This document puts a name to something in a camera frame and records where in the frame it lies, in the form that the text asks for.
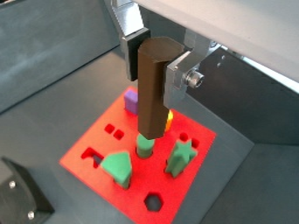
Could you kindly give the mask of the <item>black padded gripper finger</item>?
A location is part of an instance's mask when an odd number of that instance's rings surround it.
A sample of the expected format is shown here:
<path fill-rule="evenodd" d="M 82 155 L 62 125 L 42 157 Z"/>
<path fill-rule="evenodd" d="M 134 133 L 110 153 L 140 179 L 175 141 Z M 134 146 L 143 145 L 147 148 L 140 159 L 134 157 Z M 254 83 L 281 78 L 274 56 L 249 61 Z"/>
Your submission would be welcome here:
<path fill-rule="evenodd" d="M 119 34 L 120 47 L 126 57 L 127 78 L 138 79 L 138 48 L 151 37 L 146 28 L 139 5 L 132 0 L 104 0 Z"/>

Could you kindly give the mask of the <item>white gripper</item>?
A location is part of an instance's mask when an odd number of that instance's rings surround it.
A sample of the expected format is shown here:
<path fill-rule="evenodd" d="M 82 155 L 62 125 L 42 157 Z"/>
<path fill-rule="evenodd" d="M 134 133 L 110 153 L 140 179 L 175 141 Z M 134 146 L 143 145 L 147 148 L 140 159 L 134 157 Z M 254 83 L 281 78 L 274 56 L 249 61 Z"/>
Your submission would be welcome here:
<path fill-rule="evenodd" d="M 184 98 L 187 88 L 203 83 L 201 64 L 221 45 L 267 67 L 299 93 L 299 0 L 135 2 L 188 28 L 186 51 L 166 67 L 163 105 L 168 109 Z"/>

